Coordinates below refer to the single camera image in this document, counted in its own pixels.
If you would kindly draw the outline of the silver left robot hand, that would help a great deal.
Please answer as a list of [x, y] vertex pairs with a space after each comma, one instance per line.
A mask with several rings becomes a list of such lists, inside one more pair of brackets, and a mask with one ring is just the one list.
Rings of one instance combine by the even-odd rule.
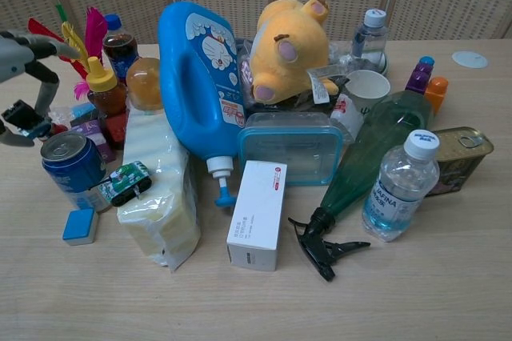
[[36, 138], [44, 141], [57, 134], [49, 111], [60, 80], [41, 62], [50, 56], [75, 60], [80, 58], [80, 53], [67, 43], [49, 36], [19, 30], [1, 32], [1, 81], [28, 74], [40, 82], [34, 106], [19, 99], [1, 113], [2, 144], [32, 147]]

